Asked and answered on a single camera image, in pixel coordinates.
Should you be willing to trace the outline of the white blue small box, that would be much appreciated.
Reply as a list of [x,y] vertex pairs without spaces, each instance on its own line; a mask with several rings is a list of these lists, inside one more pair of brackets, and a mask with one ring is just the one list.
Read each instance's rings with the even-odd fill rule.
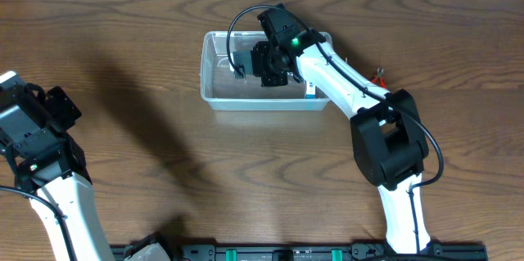
[[310,81],[305,82],[305,98],[315,99],[316,97],[316,86]]

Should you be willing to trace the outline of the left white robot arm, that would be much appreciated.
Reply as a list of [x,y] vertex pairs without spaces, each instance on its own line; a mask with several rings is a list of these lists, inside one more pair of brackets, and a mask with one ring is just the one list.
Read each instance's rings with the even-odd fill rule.
[[11,191],[29,199],[56,259],[112,260],[84,151],[67,132],[80,116],[62,88],[2,74],[1,154],[14,174]]

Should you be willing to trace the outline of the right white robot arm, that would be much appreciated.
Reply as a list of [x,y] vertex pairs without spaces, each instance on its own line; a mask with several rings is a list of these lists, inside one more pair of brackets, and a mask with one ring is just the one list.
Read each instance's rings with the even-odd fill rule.
[[283,5],[256,10],[266,39],[247,52],[228,52],[236,78],[252,75],[268,88],[286,86],[289,78],[308,81],[333,101],[350,121],[355,163],[378,189],[387,244],[397,254],[421,253],[430,237],[419,189],[426,185],[423,161],[435,140],[413,97],[366,79]]

